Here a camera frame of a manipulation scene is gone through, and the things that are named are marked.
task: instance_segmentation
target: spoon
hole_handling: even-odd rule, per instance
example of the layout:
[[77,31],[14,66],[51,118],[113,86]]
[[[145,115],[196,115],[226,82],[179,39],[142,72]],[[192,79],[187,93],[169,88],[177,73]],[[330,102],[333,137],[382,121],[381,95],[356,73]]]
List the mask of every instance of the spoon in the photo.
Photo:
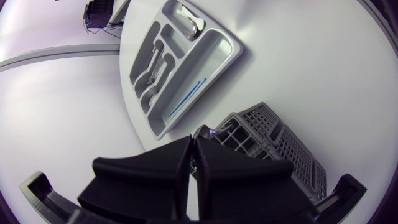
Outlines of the spoon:
[[192,40],[193,37],[194,37],[194,36],[197,34],[197,32],[198,32],[198,26],[197,26],[197,24],[196,24],[191,18],[189,18],[184,12],[182,12],[181,10],[177,9],[175,12],[178,13],[178,14],[180,14],[180,15],[183,16],[183,17],[188,18],[188,20],[189,20],[190,23],[192,24],[192,32],[189,33],[189,34],[187,34],[187,33],[184,34],[184,35],[187,37],[188,40]]
[[202,18],[195,17],[185,6],[181,7],[181,11],[197,25],[199,31],[203,30],[205,21]]

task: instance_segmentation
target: utensil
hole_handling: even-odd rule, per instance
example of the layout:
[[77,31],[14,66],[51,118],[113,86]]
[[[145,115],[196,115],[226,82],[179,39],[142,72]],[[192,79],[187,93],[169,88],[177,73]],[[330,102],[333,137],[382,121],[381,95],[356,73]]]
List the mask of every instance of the utensil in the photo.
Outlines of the utensil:
[[157,76],[159,75],[160,68],[162,67],[163,63],[165,62],[163,57],[162,57],[163,51],[164,51],[164,48],[162,49],[162,51],[159,54],[159,58],[157,59],[156,65],[154,67],[152,75],[149,77],[147,85],[150,85],[150,84],[154,83],[156,78],[157,78]]
[[177,103],[177,105],[172,109],[172,111],[169,114],[169,117],[171,117],[173,114],[176,115],[180,109],[185,105],[185,103],[192,97],[193,94],[199,89],[199,87],[202,86],[202,84],[206,81],[206,78],[203,78],[200,81],[197,81],[194,86],[187,91],[187,93],[182,97],[182,99]]
[[190,19],[190,18],[189,18],[184,12],[182,12],[181,10],[177,9],[175,12],[176,12],[177,14],[180,14],[180,15],[183,16],[183,17],[188,18],[188,20],[189,20],[190,23],[192,24],[192,33],[184,34],[184,35],[187,37],[188,40],[192,40],[193,37],[197,34],[197,31],[198,31],[198,26],[197,26],[197,24],[196,24],[192,19]]
[[202,125],[200,126],[197,131],[195,131],[195,134],[193,134],[193,138],[196,139],[198,136],[202,136],[207,139],[212,139],[215,136],[227,131],[229,128],[232,128],[232,124],[229,124],[221,129],[211,129],[207,125]]
[[154,46],[154,48],[152,49],[152,56],[150,57],[150,60],[148,61],[147,65],[146,65],[146,68],[149,67],[150,61],[152,61],[152,58],[154,57],[155,52],[156,52],[156,46]]
[[155,101],[157,100],[157,95],[159,93],[155,93],[149,100],[149,106],[152,107],[152,105],[155,103]]
[[195,17],[185,6],[181,7],[181,11],[197,25],[199,31],[203,30],[205,21],[202,18]]

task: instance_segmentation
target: white floor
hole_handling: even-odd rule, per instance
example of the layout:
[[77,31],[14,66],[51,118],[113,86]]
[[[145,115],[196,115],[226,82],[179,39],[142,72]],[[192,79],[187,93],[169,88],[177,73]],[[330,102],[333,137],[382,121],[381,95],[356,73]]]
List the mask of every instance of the white floor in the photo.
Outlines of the white floor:
[[118,56],[0,73],[0,191],[21,223],[44,223],[18,187],[35,171],[77,203],[94,177],[93,159],[142,152],[124,104]]

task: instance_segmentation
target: white table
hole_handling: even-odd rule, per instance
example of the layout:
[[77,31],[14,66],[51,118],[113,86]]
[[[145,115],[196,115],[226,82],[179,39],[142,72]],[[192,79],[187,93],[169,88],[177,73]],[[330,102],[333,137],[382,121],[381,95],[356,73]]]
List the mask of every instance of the white table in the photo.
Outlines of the white table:
[[215,127],[230,112],[263,101],[325,168],[329,194],[345,173],[368,188],[345,222],[368,221],[398,162],[398,59],[359,2],[192,1],[234,34],[244,53],[156,141],[130,88],[129,74],[163,3],[132,1],[121,39],[123,95],[145,149],[193,133],[201,124]]
[[19,222],[45,223],[18,187],[35,171],[78,204],[95,176],[94,159],[144,152],[125,109],[118,62],[65,58],[0,72],[0,191]]

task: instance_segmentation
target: black plastic piece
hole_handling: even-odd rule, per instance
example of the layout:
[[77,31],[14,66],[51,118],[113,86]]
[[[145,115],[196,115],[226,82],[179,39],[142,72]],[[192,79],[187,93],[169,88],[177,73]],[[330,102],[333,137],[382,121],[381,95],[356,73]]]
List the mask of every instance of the black plastic piece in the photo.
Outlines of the black plastic piece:
[[353,176],[340,177],[333,193],[319,202],[316,207],[320,212],[319,223],[338,223],[347,216],[365,194],[366,188]]
[[290,161],[253,159],[202,137],[196,144],[201,220],[237,218],[246,223],[271,223],[304,210],[315,212],[290,178]]
[[29,203],[48,223],[66,223],[74,210],[80,209],[56,193],[45,174],[36,172],[19,188]]
[[98,158],[94,180],[79,196],[81,206],[118,222],[185,218],[191,137],[139,156]]
[[[186,219],[189,160],[198,171],[200,221]],[[56,193],[37,172],[20,188],[49,223],[338,223],[366,189],[344,175],[335,191],[312,204],[292,180],[290,161],[259,160],[190,136],[124,159],[96,159],[96,174],[78,198]]]

